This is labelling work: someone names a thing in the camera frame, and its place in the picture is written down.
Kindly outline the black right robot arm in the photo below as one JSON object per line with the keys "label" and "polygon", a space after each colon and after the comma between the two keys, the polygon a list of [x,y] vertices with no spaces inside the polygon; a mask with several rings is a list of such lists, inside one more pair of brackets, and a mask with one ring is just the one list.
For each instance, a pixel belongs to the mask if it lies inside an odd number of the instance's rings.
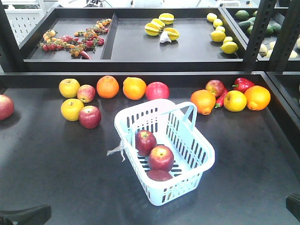
{"label": "black right robot arm", "polygon": [[291,193],[285,199],[286,208],[289,212],[300,221],[300,195]]}

